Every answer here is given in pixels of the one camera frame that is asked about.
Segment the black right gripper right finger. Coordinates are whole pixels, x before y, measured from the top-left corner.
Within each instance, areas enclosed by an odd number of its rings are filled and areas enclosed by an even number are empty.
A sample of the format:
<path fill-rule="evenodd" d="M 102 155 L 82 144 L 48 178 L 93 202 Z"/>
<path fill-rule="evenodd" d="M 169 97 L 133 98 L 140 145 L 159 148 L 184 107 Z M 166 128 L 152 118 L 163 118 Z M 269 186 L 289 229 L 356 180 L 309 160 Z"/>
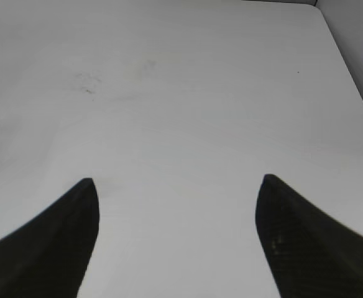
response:
<path fill-rule="evenodd" d="M 363 297 L 363 236 L 274 174 L 263 177 L 255 225 L 281 297 Z"/>

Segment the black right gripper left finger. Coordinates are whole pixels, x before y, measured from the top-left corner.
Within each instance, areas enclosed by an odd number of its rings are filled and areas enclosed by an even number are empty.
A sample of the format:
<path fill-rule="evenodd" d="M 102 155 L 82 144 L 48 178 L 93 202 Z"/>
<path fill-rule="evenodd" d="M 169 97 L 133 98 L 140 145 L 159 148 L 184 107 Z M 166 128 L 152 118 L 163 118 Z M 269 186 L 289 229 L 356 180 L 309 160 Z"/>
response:
<path fill-rule="evenodd" d="M 0 297 L 77 297 L 99 219 L 94 181 L 84 178 L 0 239 Z"/>

